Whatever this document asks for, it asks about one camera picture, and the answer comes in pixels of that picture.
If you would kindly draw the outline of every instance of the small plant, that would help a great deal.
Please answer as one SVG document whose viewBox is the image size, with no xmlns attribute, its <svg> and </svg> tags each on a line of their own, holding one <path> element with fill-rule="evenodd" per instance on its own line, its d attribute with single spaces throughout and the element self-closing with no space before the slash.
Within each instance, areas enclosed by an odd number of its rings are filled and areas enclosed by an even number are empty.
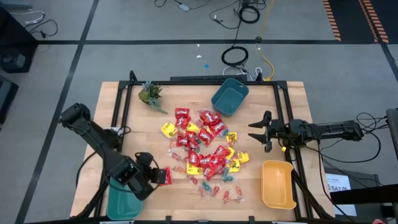
<svg viewBox="0 0 398 224">
<path fill-rule="evenodd" d="M 167 111 L 160 108 L 159 98 L 161 96 L 159 93 L 162 91 L 160 85 L 155 85 L 152 84 L 151 81 L 146 81 L 144 84 L 142 84 L 142 86 L 144 88 L 138 93 L 140 100 L 148 104 L 152 109 L 167 114 Z"/>
</svg>

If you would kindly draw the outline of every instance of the teal container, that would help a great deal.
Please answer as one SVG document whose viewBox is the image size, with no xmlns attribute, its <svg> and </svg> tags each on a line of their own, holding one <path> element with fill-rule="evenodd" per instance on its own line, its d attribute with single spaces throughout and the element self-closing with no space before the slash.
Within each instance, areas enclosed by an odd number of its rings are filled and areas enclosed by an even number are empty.
<svg viewBox="0 0 398 224">
<path fill-rule="evenodd" d="M 112 186 L 120 189 L 130 190 L 126 186 L 122 186 L 116 180 L 111 178 Z M 142 201 L 138 200 L 133 193 L 122 192 L 112 187 L 109 188 L 108 207 L 106 209 L 107 216 L 112 220 L 132 220 L 136 218 L 142 211 Z"/>
<path fill-rule="evenodd" d="M 214 110 L 225 116 L 232 116 L 248 95 L 249 88 L 234 78 L 229 78 L 212 97 Z"/>
</svg>

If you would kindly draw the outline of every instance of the wooden tabletop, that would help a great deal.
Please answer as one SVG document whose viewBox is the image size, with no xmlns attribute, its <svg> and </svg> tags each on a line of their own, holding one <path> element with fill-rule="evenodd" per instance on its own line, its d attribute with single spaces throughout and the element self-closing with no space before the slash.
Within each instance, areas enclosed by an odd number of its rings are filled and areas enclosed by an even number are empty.
<svg viewBox="0 0 398 224">
<path fill-rule="evenodd" d="M 272 143 L 273 150 L 270 153 L 265 153 L 264 146 L 248 136 L 248 133 L 264 133 L 264 130 L 249 128 L 248 124 L 261 120 L 265 110 L 272 112 L 273 119 L 277 118 L 273 87 L 248 87 L 249 94 L 237 112 L 230 118 L 222 117 L 230 131 L 239 132 L 239 138 L 233 148 L 236 151 L 248 152 L 251 158 L 248 163 L 241 166 L 240 172 L 236 173 L 235 181 L 230 184 L 224 184 L 220 181 L 220 177 L 214 177 L 210 181 L 210 185 L 219 184 L 221 187 L 220 194 L 205 200 L 200 197 L 199 191 L 187 180 L 184 174 L 172 171 L 173 184 L 159 187 L 153 192 L 144 201 L 143 211 L 136 220 L 164 220 L 167 215 L 171 215 L 173 220 L 248 220 L 248 216 L 251 215 L 259 221 L 295 220 L 293 210 L 269 208 L 261 201 L 260 174 L 262 163 L 266 160 L 284 161 L 284 154 L 275 139 L 273 139 Z M 288 87 L 294 118 L 300 118 L 311 123 L 312 118 L 303 83 L 288 82 Z M 172 85 L 163 86 L 162 88 L 161 95 L 163 97 L 160 103 L 162 108 L 169 112 L 168 115 L 153 111 L 148 105 L 141 102 L 138 98 L 138 93 L 142 87 L 133 87 L 127 119 L 127 126 L 131 128 L 131 133 L 124 138 L 122 153 L 134 158 L 135 152 L 147 151 L 154 156 L 160 167 L 184 166 L 182 163 L 167 156 L 169 140 L 159 133 L 159 129 L 168 121 L 175 122 L 174 109 L 176 107 L 190 108 L 192 119 L 198 116 L 197 110 L 211 108 L 210 99 L 219 86 Z M 111 124 L 117 89 L 118 82 L 104 82 L 102 84 L 94 121 L 103 128 L 107 128 Z M 287 122 L 287 112 L 281 90 L 280 96 L 285 122 Z M 121 105 L 124 105 L 125 97 L 126 91 L 123 93 Z M 120 126 L 122 111 L 123 106 L 119 112 L 118 126 Z M 216 138 L 208 148 L 202 151 L 202 154 L 214 153 L 220 144 L 226 144 L 224 138 Z M 92 148 L 88 146 L 85 158 L 92 152 Z M 334 216 L 332 204 L 322 190 L 318 154 L 308 149 L 302 149 L 302 159 L 309 190 L 326 212 Z M 91 158 L 82 168 L 71 216 L 80 213 L 98 189 L 101 170 L 102 160 L 98 155 Z M 198 175 L 197 178 L 203 179 L 203 176 Z M 223 204 L 221 202 L 223 192 L 233 189 L 235 185 L 239 185 L 242 188 L 246 200 L 241 203 L 232 200 L 228 204 Z M 305 217 L 302 194 L 298 187 L 297 189 L 298 203 L 300 204 L 302 216 Z M 235 191 L 233 191 L 231 198 L 236 198 Z M 102 215 L 106 214 L 107 201 L 108 192 L 105 194 L 101 211 Z"/>
</svg>

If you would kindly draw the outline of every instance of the yellow bowl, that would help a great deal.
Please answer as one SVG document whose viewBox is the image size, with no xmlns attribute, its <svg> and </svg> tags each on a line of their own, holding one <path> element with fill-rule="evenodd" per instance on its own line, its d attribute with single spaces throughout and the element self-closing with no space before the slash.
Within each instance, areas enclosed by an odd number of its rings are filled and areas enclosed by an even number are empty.
<svg viewBox="0 0 398 224">
<path fill-rule="evenodd" d="M 284 161 L 265 161 L 261 172 L 261 200 L 271 208 L 293 209 L 293 165 Z"/>
</svg>

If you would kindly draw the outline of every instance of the white sign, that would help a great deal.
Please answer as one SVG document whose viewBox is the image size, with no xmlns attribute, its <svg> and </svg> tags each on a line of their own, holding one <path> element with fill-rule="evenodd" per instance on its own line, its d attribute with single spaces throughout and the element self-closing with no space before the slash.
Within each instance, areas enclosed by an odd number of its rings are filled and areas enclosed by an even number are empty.
<svg viewBox="0 0 398 224">
<path fill-rule="evenodd" d="M 328 179 L 329 192 L 336 192 L 342 190 L 351 190 L 349 179 L 346 175 L 326 174 Z M 356 216 L 355 205 L 337 205 L 345 214 L 349 216 Z M 335 206 L 333 206 L 336 215 L 343 215 Z"/>
</svg>

